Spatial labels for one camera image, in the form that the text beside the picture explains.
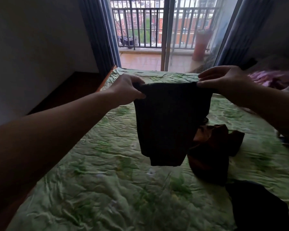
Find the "dark wooden floor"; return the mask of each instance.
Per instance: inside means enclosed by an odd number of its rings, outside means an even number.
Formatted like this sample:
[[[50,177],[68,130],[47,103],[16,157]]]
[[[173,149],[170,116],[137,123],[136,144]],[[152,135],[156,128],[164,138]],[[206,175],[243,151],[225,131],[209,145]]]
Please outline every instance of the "dark wooden floor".
[[[103,78],[98,73],[75,72],[29,114],[69,103],[96,91]]]

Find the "person's left hand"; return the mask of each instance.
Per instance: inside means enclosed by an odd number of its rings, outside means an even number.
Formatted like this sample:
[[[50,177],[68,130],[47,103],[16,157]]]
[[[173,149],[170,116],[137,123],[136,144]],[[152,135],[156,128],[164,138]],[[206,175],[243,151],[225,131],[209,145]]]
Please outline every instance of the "person's left hand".
[[[113,93],[115,106],[129,104],[135,99],[144,99],[146,97],[145,94],[133,87],[133,82],[145,83],[140,77],[124,73],[107,89]]]

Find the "balcony railing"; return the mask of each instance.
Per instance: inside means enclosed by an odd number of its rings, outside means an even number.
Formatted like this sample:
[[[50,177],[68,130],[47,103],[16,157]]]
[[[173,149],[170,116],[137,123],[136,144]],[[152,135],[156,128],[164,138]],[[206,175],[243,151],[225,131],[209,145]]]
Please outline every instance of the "balcony railing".
[[[193,50],[196,32],[215,26],[219,6],[220,0],[176,0],[172,47]],[[164,0],[111,0],[111,7],[119,47],[162,47]]]

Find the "bed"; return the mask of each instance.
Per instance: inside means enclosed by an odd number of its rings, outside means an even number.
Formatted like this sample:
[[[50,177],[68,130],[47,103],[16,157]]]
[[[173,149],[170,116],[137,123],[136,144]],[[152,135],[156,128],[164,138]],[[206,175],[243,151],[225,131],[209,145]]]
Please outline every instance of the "bed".
[[[192,73],[117,68],[150,82],[196,81]],[[230,158],[228,180],[251,180],[289,206],[289,148],[263,119],[223,96],[211,100],[209,124],[245,133]],[[36,185],[7,230],[234,230],[224,187],[197,179],[187,158],[180,167],[152,167],[140,152],[134,104],[111,110]]]

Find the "person's right arm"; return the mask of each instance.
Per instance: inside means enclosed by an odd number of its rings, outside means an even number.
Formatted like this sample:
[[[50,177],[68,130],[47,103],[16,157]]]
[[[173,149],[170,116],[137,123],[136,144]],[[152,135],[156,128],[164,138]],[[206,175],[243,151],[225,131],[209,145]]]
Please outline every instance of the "person's right arm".
[[[289,139],[289,94],[252,82],[236,66],[217,66],[199,75],[199,87],[216,89],[232,103],[253,110]]]

